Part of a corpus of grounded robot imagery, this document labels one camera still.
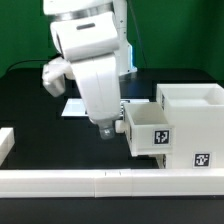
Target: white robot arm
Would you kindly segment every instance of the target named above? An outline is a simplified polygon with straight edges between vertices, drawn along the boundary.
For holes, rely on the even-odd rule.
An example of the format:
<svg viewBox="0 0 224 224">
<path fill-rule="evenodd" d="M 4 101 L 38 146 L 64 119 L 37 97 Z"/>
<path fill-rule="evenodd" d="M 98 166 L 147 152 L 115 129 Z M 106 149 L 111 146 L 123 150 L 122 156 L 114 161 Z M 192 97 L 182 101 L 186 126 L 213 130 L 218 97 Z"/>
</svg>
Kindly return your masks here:
<svg viewBox="0 0 224 224">
<path fill-rule="evenodd" d="M 119 75 L 136 71 L 126 38 L 126 0 L 44 0 L 44 13 L 54 19 L 51 34 L 62 57 L 44 66 L 43 85 L 56 97 L 65 91 L 64 74 L 75 79 L 89 119 L 103 139 L 113 137 Z"/>
</svg>

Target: white block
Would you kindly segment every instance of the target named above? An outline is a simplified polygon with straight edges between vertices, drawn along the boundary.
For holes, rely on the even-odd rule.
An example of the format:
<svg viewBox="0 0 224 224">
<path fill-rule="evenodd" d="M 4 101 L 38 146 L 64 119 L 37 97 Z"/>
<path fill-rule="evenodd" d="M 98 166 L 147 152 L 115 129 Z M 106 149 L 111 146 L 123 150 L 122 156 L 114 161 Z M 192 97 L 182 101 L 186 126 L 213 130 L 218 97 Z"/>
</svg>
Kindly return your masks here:
<svg viewBox="0 0 224 224">
<path fill-rule="evenodd" d="M 13 128 L 0 129 L 0 166 L 15 143 Z"/>
<path fill-rule="evenodd" d="M 148 99 L 121 99 L 120 100 L 120 116 L 123 116 L 124 103 L 148 103 Z M 62 117 L 87 117 L 86 108 L 83 99 L 68 99 L 66 106 L 62 112 Z"/>
<path fill-rule="evenodd" d="M 0 197 L 94 197 L 94 171 L 1 171 Z"/>
<path fill-rule="evenodd" d="M 132 170 L 132 196 L 224 195 L 224 169 Z"/>
<path fill-rule="evenodd" d="M 98 171 L 95 176 L 95 197 L 132 195 L 131 170 Z"/>
</svg>

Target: black table surface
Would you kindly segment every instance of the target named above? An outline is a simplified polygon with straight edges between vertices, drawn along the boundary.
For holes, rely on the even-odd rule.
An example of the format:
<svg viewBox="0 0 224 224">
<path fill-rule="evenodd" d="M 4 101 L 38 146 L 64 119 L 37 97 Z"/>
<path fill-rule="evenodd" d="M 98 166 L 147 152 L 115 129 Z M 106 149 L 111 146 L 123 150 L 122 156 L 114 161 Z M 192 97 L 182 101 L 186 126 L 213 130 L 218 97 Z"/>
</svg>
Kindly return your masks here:
<svg viewBox="0 0 224 224">
<path fill-rule="evenodd" d="M 157 168 L 132 158 L 126 138 L 101 140 L 88 118 L 62 118 L 68 98 L 80 98 L 75 81 L 53 98 L 41 69 L 15 69 L 0 79 L 0 127 L 14 127 L 15 146 L 1 170 Z M 121 77 L 122 98 L 155 101 L 157 83 L 214 83 L 193 69 L 140 69 Z M 0 199 L 0 223 L 223 223 L 223 197 Z"/>
</svg>

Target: cable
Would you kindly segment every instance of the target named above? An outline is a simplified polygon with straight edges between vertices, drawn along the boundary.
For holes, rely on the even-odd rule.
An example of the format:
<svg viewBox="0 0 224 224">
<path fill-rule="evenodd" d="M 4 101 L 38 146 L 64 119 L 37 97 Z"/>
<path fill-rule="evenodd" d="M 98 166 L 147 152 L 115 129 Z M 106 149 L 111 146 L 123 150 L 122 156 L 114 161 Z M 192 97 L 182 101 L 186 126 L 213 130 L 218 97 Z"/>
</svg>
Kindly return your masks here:
<svg viewBox="0 0 224 224">
<path fill-rule="evenodd" d="M 142 53 L 142 56 L 143 56 L 145 67 L 148 68 L 148 63 L 147 63 L 147 59 L 146 59 L 146 56 L 145 56 L 145 51 L 144 51 L 143 44 L 142 44 L 142 38 L 141 38 L 140 31 L 139 31 L 139 28 L 138 28 L 137 19 L 136 19 L 135 11 L 134 11 L 134 8 L 133 8 L 132 0 L 127 0 L 127 2 L 128 2 L 129 7 L 130 7 L 132 18 L 134 20 L 135 30 L 136 30 L 137 38 L 138 38 L 138 43 L 139 43 L 139 46 L 140 46 L 140 49 L 141 49 L 141 53 Z"/>
<path fill-rule="evenodd" d="M 50 61 L 50 60 L 47 60 L 47 59 L 33 59 L 33 60 L 19 61 L 19 62 L 16 62 L 16 63 L 10 65 L 10 66 L 6 69 L 5 74 L 7 74 L 13 67 L 15 67 L 16 65 L 19 65 L 19 64 L 28 63 L 28 62 L 49 62 L 49 61 Z"/>
</svg>

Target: white box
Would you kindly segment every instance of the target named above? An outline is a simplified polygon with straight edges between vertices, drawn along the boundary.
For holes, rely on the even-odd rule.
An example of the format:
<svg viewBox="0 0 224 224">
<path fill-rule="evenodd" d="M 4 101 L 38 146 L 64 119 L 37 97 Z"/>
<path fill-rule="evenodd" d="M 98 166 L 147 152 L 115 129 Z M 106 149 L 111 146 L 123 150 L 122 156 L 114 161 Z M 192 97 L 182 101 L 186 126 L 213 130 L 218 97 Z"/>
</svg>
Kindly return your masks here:
<svg viewBox="0 0 224 224">
<path fill-rule="evenodd" d="M 157 102 L 176 142 L 166 168 L 224 167 L 224 90 L 217 84 L 159 84 Z"/>
<path fill-rule="evenodd" d="M 132 156 L 171 153 L 173 126 L 158 103 L 124 104 L 124 110 Z"/>
<path fill-rule="evenodd" d="M 15 143 L 13 128 L 0 129 L 0 166 Z"/>
</svg>

